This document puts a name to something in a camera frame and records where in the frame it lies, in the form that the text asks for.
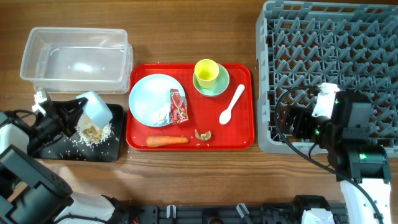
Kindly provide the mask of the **red snack wrapper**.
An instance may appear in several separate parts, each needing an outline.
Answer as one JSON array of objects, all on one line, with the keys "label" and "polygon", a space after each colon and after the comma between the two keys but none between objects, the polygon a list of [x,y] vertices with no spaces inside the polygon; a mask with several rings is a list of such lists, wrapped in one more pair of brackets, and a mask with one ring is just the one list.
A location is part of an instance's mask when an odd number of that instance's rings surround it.
[{"label": "red snack wrapper", "polygon": [[170,90],[171,120],[173,124],[188,121],[187,105],[177,89]]}]

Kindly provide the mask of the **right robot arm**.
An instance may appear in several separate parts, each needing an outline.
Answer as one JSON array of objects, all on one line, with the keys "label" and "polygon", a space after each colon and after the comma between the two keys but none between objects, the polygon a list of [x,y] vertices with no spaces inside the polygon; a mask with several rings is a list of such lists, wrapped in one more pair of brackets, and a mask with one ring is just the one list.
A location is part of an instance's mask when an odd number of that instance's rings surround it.
[{"label": "right robot arm", "polygon": [[276,105],[275,124],[283,140],[311,139],[328,152],[328,165],[298,155],[336,175],[350,223],[391,223],[391,170],[386,150],[369,139],[371,102],[362,93],[312,88],[314,109]]}]

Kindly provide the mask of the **light blue plate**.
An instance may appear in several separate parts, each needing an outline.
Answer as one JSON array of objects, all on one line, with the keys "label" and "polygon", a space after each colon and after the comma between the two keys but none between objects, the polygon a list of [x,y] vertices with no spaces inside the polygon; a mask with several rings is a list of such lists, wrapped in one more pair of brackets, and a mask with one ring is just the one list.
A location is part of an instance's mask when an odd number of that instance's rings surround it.
[{"label": "light blue plate", "polygon": [[132,88],[129,94],[129,110],[133,117],[143,125],[149,127],[163,127],[172,124],[171,109],[170,123],[154,126],[151,114],[170,102],[170,90],[177,89],[182,99],[187,102],[185,91],[181,84],[173,77],[165,74],[152,74],[141,78]]}]

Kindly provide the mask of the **white plastic spoon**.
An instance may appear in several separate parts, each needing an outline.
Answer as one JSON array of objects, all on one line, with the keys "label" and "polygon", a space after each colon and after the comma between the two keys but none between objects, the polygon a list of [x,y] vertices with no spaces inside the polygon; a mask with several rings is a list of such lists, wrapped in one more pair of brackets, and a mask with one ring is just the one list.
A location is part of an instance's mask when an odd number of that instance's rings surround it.
[{"label": "white plastic spoon", "polygon": [[227,124],[231,117],[232,117],[232,109],[236,102],[239,100],[239,97],[242,95],[243,91],[245,90],[245,86],[243,84],[239,84],[234,95],[231,99],[229,106],[220,114],[219,122],[222,125]]}]

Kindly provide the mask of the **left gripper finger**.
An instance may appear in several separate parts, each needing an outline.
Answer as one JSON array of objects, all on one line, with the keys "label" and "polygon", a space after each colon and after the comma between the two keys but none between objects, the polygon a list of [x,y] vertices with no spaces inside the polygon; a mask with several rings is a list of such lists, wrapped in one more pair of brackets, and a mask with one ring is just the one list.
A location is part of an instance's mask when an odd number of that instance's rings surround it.
[{"label": "left gripper finger", "polygon": [[85,97],[77,98],[74,100],[61,102],[60,107],[62,110],[66,111],[68,113],[72,113],[74,111],[82,110],[84,108],[84,106],[86,105],[87,101],[88,101],[88,99]]},{"label": "left gripper finger", "polygon": [[76,128],[75,126],[77,125],[81,115],[82,111],[78,111],[76,113],[72,113],[70,115],[67,115],[67,117],[64,119],[64,131],[63,133],[67,137],[71,137],[76,133]]}]

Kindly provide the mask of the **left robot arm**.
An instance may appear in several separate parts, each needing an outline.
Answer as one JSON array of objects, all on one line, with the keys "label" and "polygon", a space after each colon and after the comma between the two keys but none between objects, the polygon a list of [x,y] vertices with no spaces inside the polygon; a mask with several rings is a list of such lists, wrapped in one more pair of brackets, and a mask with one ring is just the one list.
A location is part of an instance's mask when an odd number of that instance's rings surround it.
[{"label": "left robot arm", "polygon": [[92,100],[41,98],[33,111],[1,112],[1,223],[124,223],[115,198],[73,192],[34,159],[59,134],[72,136]]}]

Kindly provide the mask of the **white tissue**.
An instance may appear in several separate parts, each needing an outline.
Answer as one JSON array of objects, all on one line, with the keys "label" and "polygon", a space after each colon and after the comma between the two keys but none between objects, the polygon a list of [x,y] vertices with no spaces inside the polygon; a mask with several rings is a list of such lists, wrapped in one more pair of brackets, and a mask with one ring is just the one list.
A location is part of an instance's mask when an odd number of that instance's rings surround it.
[{"label": "white tissue", "polygon": [[160,126],[170,123],[170,104],[166,103],[151,114],[151,120],[154,126]]}]

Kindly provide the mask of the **orange carrot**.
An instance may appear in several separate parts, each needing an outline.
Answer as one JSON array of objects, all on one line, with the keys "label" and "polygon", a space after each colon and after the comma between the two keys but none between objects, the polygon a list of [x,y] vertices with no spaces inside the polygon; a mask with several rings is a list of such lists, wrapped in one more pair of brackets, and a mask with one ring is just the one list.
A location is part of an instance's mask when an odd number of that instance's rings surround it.
[{"label": "orange carrot", "polygon": [[160,147],[168,146],[172,144],[185,144],[188,143],[189,139],[184,136],[149,136],[146,139],[148,147]]}]

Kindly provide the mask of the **green saucer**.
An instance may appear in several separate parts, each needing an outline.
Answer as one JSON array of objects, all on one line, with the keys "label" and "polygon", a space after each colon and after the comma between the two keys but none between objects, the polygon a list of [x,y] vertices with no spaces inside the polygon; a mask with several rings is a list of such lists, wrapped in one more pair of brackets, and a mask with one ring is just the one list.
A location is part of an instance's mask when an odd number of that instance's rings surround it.
[{"label": "green saucer", "polygon": [[196,90],[203,96],[206,97],[216,97],[222,94],[229,86],[229,73],[227,69],[224,68],[221,64],[218,63],[219,67],[219,74],[216,79],[215,84],[211,88],[202,88],[198,81],[195,74],[193,74],[193,84]]}]

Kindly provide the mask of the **light blue bowl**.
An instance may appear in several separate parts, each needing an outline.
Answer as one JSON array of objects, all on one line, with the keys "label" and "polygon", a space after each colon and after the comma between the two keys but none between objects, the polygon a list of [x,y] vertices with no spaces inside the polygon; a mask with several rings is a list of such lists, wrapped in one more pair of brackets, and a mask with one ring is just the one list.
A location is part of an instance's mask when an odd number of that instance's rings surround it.
[{"label": "light blue bowl", "polygon": [[111,110],[102,98],[94,91],[89,91],[76,96],[76,99],[86,98],[87,102],[83,107],[85,114],[100,129],[103,129],[113,118]]}]

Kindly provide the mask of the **yellow plastic cup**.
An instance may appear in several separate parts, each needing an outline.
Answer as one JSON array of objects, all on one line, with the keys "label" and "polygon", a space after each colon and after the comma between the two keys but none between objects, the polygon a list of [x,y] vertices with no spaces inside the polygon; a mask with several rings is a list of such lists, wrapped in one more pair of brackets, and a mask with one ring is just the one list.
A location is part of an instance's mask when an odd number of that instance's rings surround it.
[{"label": "yellow plastic cup", "polygon": [[194,73],[202,88],[211,88],[220,73],[218,64],[210,59],[202,59],[195,64]]}]

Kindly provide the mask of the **rice and food scraps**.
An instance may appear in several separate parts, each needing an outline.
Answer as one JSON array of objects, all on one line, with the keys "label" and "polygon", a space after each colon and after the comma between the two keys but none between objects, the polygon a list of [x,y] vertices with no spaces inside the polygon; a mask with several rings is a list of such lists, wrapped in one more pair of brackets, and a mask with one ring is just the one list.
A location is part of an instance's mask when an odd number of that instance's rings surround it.
[{"label": "rice and food scraps", "polygon": [[113,134],[111,123],[99,128],[85,113],[80,116],[75,129],[80,137],[79,142],[88,147],[104,143]]}]

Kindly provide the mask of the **brown food scrap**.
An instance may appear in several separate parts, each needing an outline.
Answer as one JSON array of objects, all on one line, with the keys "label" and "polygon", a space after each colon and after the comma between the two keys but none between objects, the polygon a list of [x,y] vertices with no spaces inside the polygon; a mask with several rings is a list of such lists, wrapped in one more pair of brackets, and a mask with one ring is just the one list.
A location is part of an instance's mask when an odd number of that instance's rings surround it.
[{"label": "brown food scrap", "polygon": [[208,141],[212,137],[211,131],[207,131],[205,133],[199,133],[197,130],[195,130],[195,137],[200,140],[200,141]]}]

